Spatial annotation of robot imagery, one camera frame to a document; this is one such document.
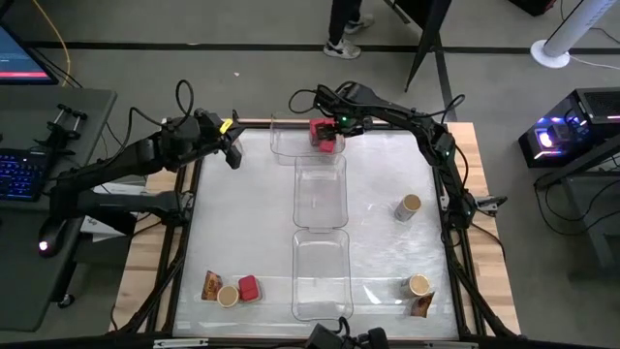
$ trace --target gray floor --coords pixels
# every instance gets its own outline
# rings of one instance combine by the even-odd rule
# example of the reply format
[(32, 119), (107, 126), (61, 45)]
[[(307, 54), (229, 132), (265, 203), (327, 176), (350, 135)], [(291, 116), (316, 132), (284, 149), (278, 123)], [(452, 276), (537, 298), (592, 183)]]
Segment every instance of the gray floor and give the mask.
[[(565, 1), (568, 14), (574, 4)], [(207, 44), (321, 44), (325, 40), (329, 0), (46, 0), (41, 1), (66, 40)], [(364, 45), (408, 45), (419, 30), (402, 24), (382, 0), (366, 0), (377, 26), (355, 38)], [(6, 20), (26, 40), (54, 40), (46, 23), (34, 15), (28, 1), (17, 2)], [(620, 5), (599, 22), (620, 36)], [(442, 30), (445, 46), (519, 47), (550, 35), (560, 23), (556, 6), (540, 17), (530, 17), (507, 0), (453, 0)], [(599, 32), (577, 44), (584, 48), (617, 48)], [(60, 50), (46, 50), (60, 65)], [(355, 79), (372, 86), (394, 102), (435, 111), (443, 106), (435, 57), (429, 55), (409, 93), (402, 92), (413, 55), (364, 53), (343, 62), (320, 52), (294, 51), (121, 51), (71, 52), (73, 72), (84, 85), (114, 89), (119, 99), (110, 119), (124, 135), (127, 109), (137, 106), (153, 117), (178, 115), (173, 90), (178, 79), (189, 79), (197, 92), (197, 106), (229, 115), (267, 118), (286, 111), (291, 93), (316, 83), (337, 85)], [(620, 66), (620, 56), (583, 56), (593, 62)], [(535, 339), (620, 347), (620, 293), (617, 284), (571, 282), (575, 265), (591, 263), (588, 242), (563, 238), (544, 226), (532, 183), (542, 172), (529, 171), (516, 145), (518, 136), (576, 87), (617, 86), (616, 71), (580, 63), (547, 70), (527, 55), (447, 54), (452, 93), (465, 93), (457, 110), (459, 121), (475, 122), (489, 189), (509, 196), (498, 218), (507, 250), (517, 315), (524, 334)], [(153, 132), (136, 120), (132, 139)], [(109, 151), (116, 146), (108, 141)], [(104, 156), (103, 147), (96, 152)], [(74, 308), (53, 309), (46, 324), (34, 334), (0, 333), (0, 341), (103, 333), (115, 298), (120, 270), (88, 271), (88, 287)], [(90, 319), (79, 322), (73, 313)]]

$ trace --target keyboard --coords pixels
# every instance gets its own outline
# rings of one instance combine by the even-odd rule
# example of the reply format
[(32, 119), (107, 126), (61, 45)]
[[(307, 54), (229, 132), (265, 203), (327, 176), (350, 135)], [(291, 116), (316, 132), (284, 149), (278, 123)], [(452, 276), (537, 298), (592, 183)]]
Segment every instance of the keyboard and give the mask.
[(0, 148), (0, 200), (39, 200), (48, 164), (47, 152)]

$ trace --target transparent bin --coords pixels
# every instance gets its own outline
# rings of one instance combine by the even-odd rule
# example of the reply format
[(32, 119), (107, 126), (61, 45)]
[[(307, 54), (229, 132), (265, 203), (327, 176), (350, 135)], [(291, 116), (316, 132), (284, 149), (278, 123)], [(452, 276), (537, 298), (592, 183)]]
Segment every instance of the transparent bin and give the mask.
[(293, 236), (293, 305), (299, 321), (336, 320), (353, 315), (349, 235), (336, 229)]
[(295, 158), (293, 221), (297, 227), (331, 230), (347, 224), (346, 170), (342, 155)]
[[(271, 151), (280, 165), (294, 165), (297, 156), (329, 155), (310, 143), (310, 129), (305, 120), (291, 120), (289, 115), (278, 112), (271, 116), (270, 129)], [(331, 154), (339, 154), (344, 149), (344, 137), (336, 136), (336, 146)]]

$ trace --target wooden table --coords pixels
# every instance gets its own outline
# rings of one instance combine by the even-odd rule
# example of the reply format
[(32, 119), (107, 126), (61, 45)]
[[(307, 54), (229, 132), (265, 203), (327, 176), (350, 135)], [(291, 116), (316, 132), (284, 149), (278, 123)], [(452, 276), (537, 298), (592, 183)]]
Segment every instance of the wooden table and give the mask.
[[(449, 130), (454, 135), (456, 143), (463, 150), (469, 162), (467, 187), (475, 196), (483, 197), (488, 195), (474, 124), (465, 122), (449, 123)], [(465, 163), (459, 156), (457, 156), (456, 164), (461, 175), (464, 175)], [(191, 173), (192, 171), (187, 171), (186, 186), (189, 186)], [(175, 178), (176, 176), (173, 173), (159, 172), (148, 178), (146, 188), (152, 192), (172, 190)], [(151, 217), (140, 222), (136, 229), (141, 229), (156, 221), (157, 218)], [(494, 218), (477, 214), (474, 222), (497, 236)], [(152, 228), (135, 237), (132, 241), (113, 313), (119, 327), (127, 323), (153, 288), (164, 241), (164, 230), (162, 226)], [(179, 233), (180, 230), (177, 230), (175, 233), (170, 259), (176, 251)], [(519, 333), (519, 325), (516, 319), (514, 303), (512, 302), (511, 285), (506, 272), (502, 249), (495, 240), (476, 228), (471, 228), (468, 231), (468, 237), (480, 293), (504, 324), (513, 332)], [(474, 315), (469, 302), (469, 296), (467, 296), (464, 290), (462, 295), (467, 324), (470, 330), (473, 331), (475, 329)], [(157, 330), (161, 329), (166, 320), (169, 297), (169, 293), (165, 293), (162, 297), (156, 326)]]

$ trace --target computer monitor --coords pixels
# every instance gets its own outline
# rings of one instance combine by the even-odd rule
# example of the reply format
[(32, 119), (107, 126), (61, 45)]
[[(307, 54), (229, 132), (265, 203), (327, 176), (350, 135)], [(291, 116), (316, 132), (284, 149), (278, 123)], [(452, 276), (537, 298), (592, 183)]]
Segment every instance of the computer monitor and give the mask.
[(0, 23), (0, 85), (56, 83), (51, 71)]

